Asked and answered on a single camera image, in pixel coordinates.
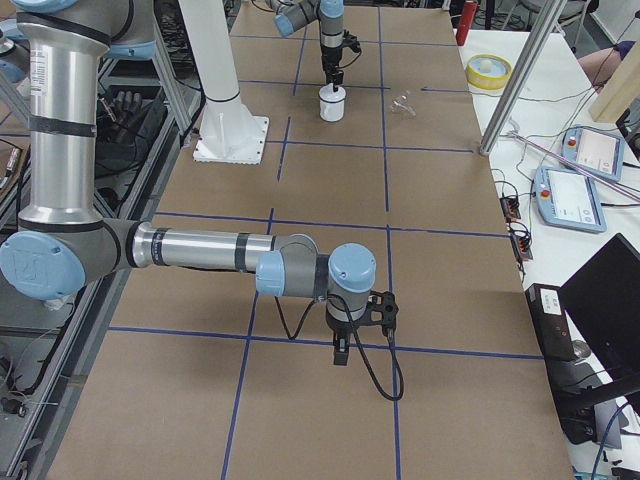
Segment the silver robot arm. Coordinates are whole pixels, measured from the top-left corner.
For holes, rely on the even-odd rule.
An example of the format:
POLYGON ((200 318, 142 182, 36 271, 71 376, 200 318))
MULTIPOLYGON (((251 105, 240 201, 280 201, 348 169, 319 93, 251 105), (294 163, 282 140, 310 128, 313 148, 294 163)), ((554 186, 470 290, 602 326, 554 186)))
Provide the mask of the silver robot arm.
MULTIPOLYGON (((11 1, 30 47, 31 192, 18 232, 1 245, 1 271, 22 294, 51 300, 128 268, 180 266, 255 274, 273 297, 327 301, 334 364, 346 365, 353 333, 370 319, 373 254, 354 243, 330 255, 307 235, 180 231, 104 219, 94 208, 97 73, 110 47, 155 50, 153 1, 11 1)), ((206 98, 194 159, 259 164, 267 117, 253 116, 237 82, 222 1, 179 1, 206 98)), ((357 50, 343 27, 343 1, 299 1, 276 14, 282 36, 319 22, 321 116, 343 115, 342 49, 357 50)))
POLYGON ((343 83, 344 69, 340 66, 347 43, 344 29, 342 1, 251 1, 258 10, 273 15, 273 23, 283 38, 316 22, 319 27, 322 69, 326 84, 337 92, 343 83))

